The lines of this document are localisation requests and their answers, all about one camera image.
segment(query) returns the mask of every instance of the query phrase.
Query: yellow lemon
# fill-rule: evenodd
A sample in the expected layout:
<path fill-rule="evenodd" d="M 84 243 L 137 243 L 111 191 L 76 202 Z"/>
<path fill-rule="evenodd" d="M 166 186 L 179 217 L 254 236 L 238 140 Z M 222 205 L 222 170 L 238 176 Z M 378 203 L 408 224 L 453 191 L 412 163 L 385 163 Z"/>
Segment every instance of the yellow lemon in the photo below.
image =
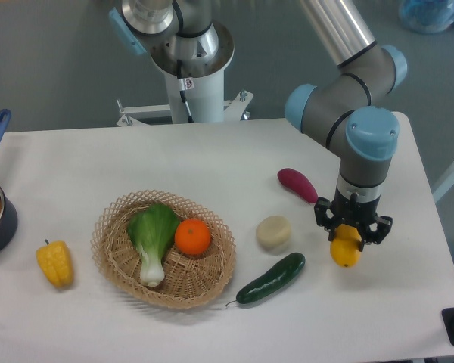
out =
<path fill-rule="evenodd" d="M 331 257 L 341 267 L 354 266 L 362 255 L 358 250 L 361 240 L 356 228 L 339 225 L 334 231 L 334 238 L 331 242 Z"/>

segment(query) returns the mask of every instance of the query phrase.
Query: blue joint cap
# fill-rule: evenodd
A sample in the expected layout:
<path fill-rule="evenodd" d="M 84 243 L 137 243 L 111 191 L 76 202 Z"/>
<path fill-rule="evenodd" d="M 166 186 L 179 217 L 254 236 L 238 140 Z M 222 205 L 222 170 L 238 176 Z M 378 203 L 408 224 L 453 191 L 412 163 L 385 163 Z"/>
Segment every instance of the blue joint cap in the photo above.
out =
<path fill-rule="evenodd" d="M 392 88 L 395 89 L 406 78 L 408 69 L 407 59 L 405 58 L 403 53 L 393 45 L 384 45 L 382 46 L 382 48 L 385 49 L 388 54 L 390 54 L 393 62 L 395 63 L 395 83 L 393 84 Z"/>
<path fill-rule="evenodd" d="M 345 129 L 348 144 L 367 160 L 389 160 L 396 150 L 399 121 L 384 108 L 363 107 L 350 115 Z"/>
<path fill-rule="evenodd" d="M 109 21 L 116 35 L 129 51 L 134 55 L 147 53 L 145 47 L 133 35 L 116 8 L 109 12 Z"/>
<path fill-rule="evenodd" d="M 301 131 L 303 113 L 309 96 L 316 89 L 314 85 L 300 85 L 290 94 L 285 105 L 285 118 L 297 130 Z"/>

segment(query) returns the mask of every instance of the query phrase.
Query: sweet potato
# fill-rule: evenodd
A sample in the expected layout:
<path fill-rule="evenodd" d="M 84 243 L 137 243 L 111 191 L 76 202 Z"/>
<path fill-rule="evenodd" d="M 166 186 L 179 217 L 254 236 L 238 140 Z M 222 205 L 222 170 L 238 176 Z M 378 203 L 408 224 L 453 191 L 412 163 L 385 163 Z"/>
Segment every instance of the sweet potato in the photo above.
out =
<path fill-rule="evenodd" d="M 290 168 L 279 170 L 278 179 L 285 188 L 293 191 L 306 202 L 313 204 L 318 200 L 318 194 L 311 182 L 297 170 Z"/>

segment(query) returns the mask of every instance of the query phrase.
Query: green leafy vegetable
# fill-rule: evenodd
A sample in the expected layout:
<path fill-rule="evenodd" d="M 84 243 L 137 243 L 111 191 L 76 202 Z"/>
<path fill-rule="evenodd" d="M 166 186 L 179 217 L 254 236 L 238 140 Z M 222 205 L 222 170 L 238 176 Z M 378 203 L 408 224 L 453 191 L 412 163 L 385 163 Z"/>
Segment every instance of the green leafy vegetable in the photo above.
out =
<path fill-rule="evenodd" d="M 127 231 L 141 257 L 140 280 L 143 285 L 156 287 L 165 278 L 161 260 L 173 245 L 179 224 L 175 212 L 160 203 L 131 218 Z"/>

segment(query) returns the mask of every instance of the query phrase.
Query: woven basket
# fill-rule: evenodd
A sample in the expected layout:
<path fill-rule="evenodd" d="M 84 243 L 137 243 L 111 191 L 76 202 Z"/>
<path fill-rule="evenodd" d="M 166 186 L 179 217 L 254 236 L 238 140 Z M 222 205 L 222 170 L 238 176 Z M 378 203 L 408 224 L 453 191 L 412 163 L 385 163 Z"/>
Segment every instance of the woven basket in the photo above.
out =
<path fill-rule="evenodd" d="M 209 248 L 198 256 L 171 247 L 164 258 L 165 279 L 158 287 L 140 283 L 141 260 L 126 232 L 131 217 L 154 203 L 166 204 L 180 220 L 196 218 L 210 229 Z M 162 191 L 131 193 L 104 210 L 95 224 L 92 252 L 100 273 L 121 290 L 147 303 L 173 309 L 201 306 L 221 294 L 235 266 L 229 228 L 211 211 L 191 200 Z"/>

